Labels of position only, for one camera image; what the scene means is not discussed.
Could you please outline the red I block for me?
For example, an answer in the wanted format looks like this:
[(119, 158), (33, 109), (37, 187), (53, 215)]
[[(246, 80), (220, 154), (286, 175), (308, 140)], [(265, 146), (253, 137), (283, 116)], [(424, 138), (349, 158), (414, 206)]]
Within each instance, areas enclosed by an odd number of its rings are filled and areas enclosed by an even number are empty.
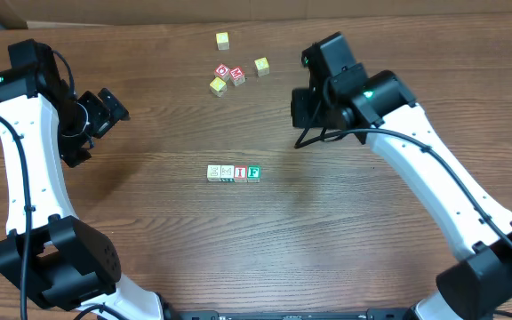
[(247, 182), (247, 172), (248, 167), (246, 165), (235, 165), (234, 166), (234, 172), (233, 172), (233, 179), (234, 182)]

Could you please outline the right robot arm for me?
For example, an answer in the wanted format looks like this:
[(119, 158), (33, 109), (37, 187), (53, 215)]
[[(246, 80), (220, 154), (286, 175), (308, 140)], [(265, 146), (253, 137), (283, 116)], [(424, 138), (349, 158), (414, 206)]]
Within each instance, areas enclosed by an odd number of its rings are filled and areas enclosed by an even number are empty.
[(442, 142), (424, 108), (393, 72), (369, 76), (341, 33), (309, 46), (310, 79), (292, 92), (297, 148), (355, 136), (404, 180), (440, 228), (456, 264), (407, 319), (492, 319), (512, 299), (512, 211), (493, 199)]

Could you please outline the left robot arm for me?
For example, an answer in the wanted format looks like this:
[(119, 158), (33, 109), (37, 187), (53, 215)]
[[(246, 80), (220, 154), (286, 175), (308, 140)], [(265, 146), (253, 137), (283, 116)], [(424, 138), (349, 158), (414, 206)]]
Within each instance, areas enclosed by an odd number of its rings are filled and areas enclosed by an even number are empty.
[(171, 319), (156, 292), (126, 276), (116, 248), (83, 223), (70, 202), (63, 170), (91, 156), (94, 142), (129, 119), (108, 90), (77, 95), (62, 78), (63, 57), (28, 39), (8, 48), (0, 72), (0, 140), (8, 182), (6, 235), (0, 274), (22, 303), (61, 308), (101, 319)]

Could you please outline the green F block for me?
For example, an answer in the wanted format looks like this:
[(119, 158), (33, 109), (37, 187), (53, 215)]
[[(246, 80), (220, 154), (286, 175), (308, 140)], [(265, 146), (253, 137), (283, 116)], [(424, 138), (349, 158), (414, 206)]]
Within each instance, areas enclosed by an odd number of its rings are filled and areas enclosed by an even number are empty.
[(261, 167), (258, 165), (249, 165), (247, 167), (247, 181), (259, 182), (261, 177)]

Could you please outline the white green picture block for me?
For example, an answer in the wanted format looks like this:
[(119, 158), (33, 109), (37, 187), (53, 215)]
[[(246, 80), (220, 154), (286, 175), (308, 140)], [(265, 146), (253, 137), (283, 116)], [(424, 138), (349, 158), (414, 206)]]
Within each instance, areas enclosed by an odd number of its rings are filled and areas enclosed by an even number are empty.
[(225, 164), (220, 167), (220, 180), (223, 182), (234, 182), (235, 166), (232, 164)]

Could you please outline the white blue picture block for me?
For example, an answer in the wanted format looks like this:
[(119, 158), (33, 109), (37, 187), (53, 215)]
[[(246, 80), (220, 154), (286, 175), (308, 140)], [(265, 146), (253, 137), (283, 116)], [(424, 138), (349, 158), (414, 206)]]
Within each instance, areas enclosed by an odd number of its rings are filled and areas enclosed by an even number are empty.
[(221, 181), (221, 166), (218, 164), (208, 164), (206, 178), (208, 181)]

